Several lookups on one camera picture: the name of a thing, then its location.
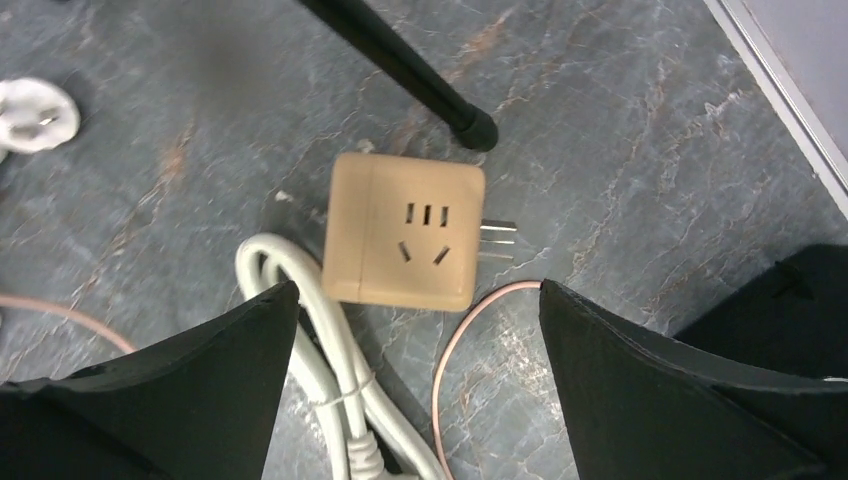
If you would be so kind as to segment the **tan cube socket adapter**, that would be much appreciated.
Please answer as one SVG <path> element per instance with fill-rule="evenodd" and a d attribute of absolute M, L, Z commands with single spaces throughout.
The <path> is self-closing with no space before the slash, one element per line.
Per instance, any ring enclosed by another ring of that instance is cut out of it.
<path fill-rule="evenodd" d="M 343 153 L 329 193 L 322 286 L 358 304 L 458 312 L 473 299 L 485 175 L 462 163 Z"/>

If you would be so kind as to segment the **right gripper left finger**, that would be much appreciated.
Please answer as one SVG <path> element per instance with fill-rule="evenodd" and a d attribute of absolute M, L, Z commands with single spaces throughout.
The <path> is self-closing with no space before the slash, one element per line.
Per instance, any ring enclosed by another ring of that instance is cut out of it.
<path fill-rule="evenodd" d="M 293 282 L 65 378 L 1 387 L 5 479 L 258 479 L 299 317 Z"/>

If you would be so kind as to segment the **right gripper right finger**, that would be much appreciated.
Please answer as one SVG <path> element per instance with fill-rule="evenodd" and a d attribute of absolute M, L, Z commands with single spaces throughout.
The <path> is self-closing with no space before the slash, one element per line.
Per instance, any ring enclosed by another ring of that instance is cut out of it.
<path fill-rule="evenodd" d="M 539 322 L 583 479 L 843 479 L 847 386 L 759 368 L 552 280 Z"/>

